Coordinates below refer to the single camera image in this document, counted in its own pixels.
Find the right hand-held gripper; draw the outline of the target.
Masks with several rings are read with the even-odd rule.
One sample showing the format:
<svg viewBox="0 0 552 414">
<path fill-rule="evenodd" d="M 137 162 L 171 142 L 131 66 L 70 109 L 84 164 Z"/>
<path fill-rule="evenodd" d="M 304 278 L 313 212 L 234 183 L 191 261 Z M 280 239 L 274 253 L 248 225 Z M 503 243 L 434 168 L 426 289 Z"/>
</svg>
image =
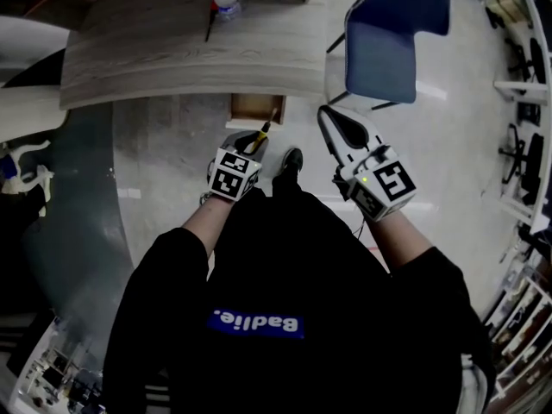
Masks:
<svg viewBox="0 0 552 414">
<path fill-rule="evenodd" d="M 372 222 L 404 207 L 417 187 L 398 154 L 384 143 L 372 122 L 339 106 L 323 105 L 317 112 L 318 126 L 329 153 L 341 167 L 333 182 L 345 201 L 353 201 Z M 354 159 L 356 150 L 370 150 Z"/>
</svg>

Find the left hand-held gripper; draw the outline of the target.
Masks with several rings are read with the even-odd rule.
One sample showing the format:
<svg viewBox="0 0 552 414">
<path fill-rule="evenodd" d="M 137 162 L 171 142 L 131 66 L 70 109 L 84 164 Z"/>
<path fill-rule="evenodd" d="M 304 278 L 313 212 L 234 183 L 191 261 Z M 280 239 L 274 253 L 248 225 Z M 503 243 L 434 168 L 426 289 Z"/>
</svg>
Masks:
<svg viewBox="0 0 552 414">
<path fill-rule="evenodd" d="M 235 132 L 225 139 L 208 168 L 209 193 L 237 202 L 251 191 L 269 144 L 265 137 L 254 152 L 248 152 L 256 140 L 251 130 Z"/>
</svg>

